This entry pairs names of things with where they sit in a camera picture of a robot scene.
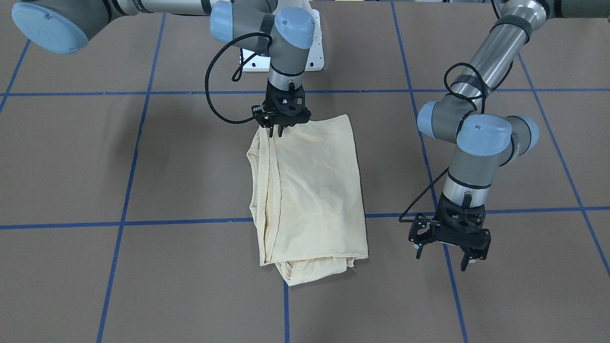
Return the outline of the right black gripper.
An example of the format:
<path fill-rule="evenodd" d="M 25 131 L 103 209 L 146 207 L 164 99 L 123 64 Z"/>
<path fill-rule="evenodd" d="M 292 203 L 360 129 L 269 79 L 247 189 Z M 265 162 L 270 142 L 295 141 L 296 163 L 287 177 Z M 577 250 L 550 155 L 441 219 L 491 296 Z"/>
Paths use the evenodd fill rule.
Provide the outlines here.
<path fill-rule="evenodd" d="M 257 123 L 269 128 L 268 137 L 282 137 L 286 126 L 307 123 L 311 111 L 305 106 L 305 91 L 303 86 L 289 86 L 287 91 L 275 87 L 270 81 L 266 83 L 265 101 L 259 106 L 251 107 L 252 115 Z"/>

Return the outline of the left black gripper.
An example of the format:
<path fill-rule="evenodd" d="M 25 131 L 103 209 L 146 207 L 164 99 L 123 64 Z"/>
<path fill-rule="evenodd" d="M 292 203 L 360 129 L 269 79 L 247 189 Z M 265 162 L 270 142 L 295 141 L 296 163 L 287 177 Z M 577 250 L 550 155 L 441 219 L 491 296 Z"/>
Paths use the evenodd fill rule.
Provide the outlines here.
<path fill-rule="evenodd" d="M 416 259 L 421 258 L 425 245 L 442 242 L 460 247 L 464 252 L 460 271 L 466 271 L 470 262 L 485 260 L 491 244 L 490 230 L 483 227 L 486 211 L 483 205 L 472 207 L 472 197 L 466 193 L 461 204 L 455 204 L 445 195 L 440 197 L 432 219 L 417 213 L 408 220 L 411 224 L 409 240 L 417 249 Z"/>

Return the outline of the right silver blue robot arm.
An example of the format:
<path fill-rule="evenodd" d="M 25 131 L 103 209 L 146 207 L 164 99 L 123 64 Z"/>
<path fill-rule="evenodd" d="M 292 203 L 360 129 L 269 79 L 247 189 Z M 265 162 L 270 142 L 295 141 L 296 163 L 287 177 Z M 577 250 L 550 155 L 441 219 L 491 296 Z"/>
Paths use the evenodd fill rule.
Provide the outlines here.
<path fill-rule="evenodd" d="M 316 20 L 311 9 L 289 0 L 18 0 L 11 19 L 30 41 L 52 53 L 68 56 L 85 48 L 111 22 L 120 18 L 164 14 L 181 17 L 207 31 L 222 44 L 204 76 L 204 93 L 211 112 L 229 124 L 256 121 L 268 135 L 311 119 L 305 104 L 303 78 L 315 43 Z M 251 107 L 248 119 L 232 120 L 212 102 L 212 69 L 231 47 L 241 54 L 232 76 L 238 82 L 253 57 L 268 57 L 265 98 Z"/>

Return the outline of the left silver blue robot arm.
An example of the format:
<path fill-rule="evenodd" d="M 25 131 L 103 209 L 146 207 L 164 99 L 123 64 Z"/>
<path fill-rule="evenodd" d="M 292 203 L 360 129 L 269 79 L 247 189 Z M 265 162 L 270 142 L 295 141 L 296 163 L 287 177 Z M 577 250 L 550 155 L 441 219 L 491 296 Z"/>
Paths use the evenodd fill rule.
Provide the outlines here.
<path fill-rule="evenodd" d="M 488 113 L 486 102 L 512 69 L 520 49 L 534 31 L 555 18 L 607 18 L 607 0 L 508 0 L 499 11 L 477 52 L 453 82 L 444 81 L 446 95 L 421 107 L 418 130 L 455 144 L 432 218 L 417 213 L 408 239 L 420 258 L 423 248 L 440 242 L 463 251 L 460 269 L 488 256 L 490 230 L 484 228 L 485 202 L 499 167 L 529 152 L 539 129 L 530 117 Z"/>

